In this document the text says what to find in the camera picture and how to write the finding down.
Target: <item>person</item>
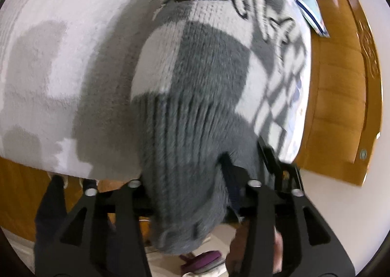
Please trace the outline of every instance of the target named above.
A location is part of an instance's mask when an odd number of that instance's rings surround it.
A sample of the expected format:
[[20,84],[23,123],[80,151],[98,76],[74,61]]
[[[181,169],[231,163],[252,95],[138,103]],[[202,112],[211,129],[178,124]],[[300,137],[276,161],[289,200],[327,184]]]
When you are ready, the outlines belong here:
[[161,0],[130,95],[158,250],[189,253],[224,219],[222,154],[273,188],[257,140],[279,155],[291,139],[310,49],[300,14],[293,0]]
[[[229,274],[239,272],[243,262],[246,239],[249,232],[249,222],[245,221],[240,225],[235,233],[235,237],[230,243],[230,251],[226,256],[226,269]],[[283,238],[280,232],[274,230],[274,249],[273,249],[273,273],[282,271],[283,264]]]
[[[42,197],[35,216],[36,242],[34,244],[35,268],[45,265],[44,250],[50,245],[68,213],[66,211],[64,189],[68,186],[68,176],[48,172],[50,183]],[[80,179],[83,194],[94,195],[98,191],[98,181]],[[119,246],[116,241],[115,227],[108,221],[107,270],[119,275]]]

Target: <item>gray knit sweater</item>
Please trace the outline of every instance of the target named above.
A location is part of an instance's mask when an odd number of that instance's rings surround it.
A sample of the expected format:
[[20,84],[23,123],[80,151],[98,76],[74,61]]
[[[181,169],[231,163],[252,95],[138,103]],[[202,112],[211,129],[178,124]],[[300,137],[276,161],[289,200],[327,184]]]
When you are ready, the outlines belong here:
[[162,0],[131,90],[152,242],[197,248],[229,204],[218,166],[270,183],[259,135],[279,152],[306,50],[286,0]]

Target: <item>metal screw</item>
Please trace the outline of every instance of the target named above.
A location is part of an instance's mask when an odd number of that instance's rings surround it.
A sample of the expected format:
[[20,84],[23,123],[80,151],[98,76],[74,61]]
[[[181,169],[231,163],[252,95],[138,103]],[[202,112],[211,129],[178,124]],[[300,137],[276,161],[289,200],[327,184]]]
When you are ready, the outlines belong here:
[[366,159],[367,158],[367,151],[365,150],[365,149],[362,149],[361,151],[360,151],[360,159],[361,160],[364,160],[364,159]]
[[138,188],[140,185],[141,185],[141,181],[139,180],[132,180],[128,184],[130,188]]
[[252,188],[258,188],[258,187],[261,187],[261,182],[253,179],[253,180],[248,181],[248,185],[249,185],[249,187],[252,187]]
[[97,195],[97,190],[94,189],[94,188],[89,188],[87,189],[84,194],[87,196],[87,197],[93,197],[94,195]]
[[301,189],[293,189],[291,190],[291,193],[296,197],[303,197],[305,194],[302,192]]

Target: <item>hand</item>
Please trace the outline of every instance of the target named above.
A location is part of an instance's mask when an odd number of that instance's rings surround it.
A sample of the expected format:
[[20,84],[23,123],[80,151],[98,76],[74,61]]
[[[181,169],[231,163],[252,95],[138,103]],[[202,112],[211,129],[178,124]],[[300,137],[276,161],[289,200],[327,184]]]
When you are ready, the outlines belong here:
[[[235,233],[230,243],[230,252],[226,256],[226,269],[229,274],[239,271],[244,258],[246,238],[248,237],[249,221],[245,221]],[[283,239],[281,234],[274,230],[273,273],[282,271]]]

